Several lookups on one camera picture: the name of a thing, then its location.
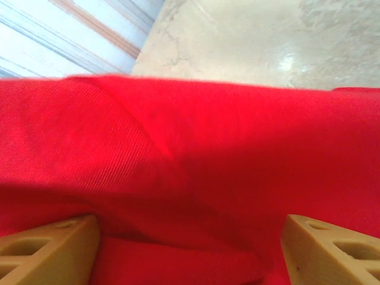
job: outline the tan plastic part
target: tan plastic part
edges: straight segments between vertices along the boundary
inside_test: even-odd
[[[380,239],[289,215],[281,244],[292,285],[380,285]]]
[[[88,284],[99,245],[95,216],[0,238],[0,285]]]

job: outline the marble floor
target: marble floor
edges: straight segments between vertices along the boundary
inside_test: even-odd
[[[166,0],[132,74],[380,87],[379,0]]]

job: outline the red fabric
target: red fabric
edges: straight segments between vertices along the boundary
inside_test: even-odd
[[[94,213],[92,285],[289,284],[287,214],[380,237],[377,93],[0,81],[0,236]]]

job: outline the red cloth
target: red cloth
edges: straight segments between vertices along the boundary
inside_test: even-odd
[[[380,237],[378,93],[0,81],[0,236],[94,213],[92,285],[289,284],[287,214]]]

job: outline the striped curtain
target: striped curtain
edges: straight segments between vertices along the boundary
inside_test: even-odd
[[[164,0],[0,0],[0,77],[129,73]]]

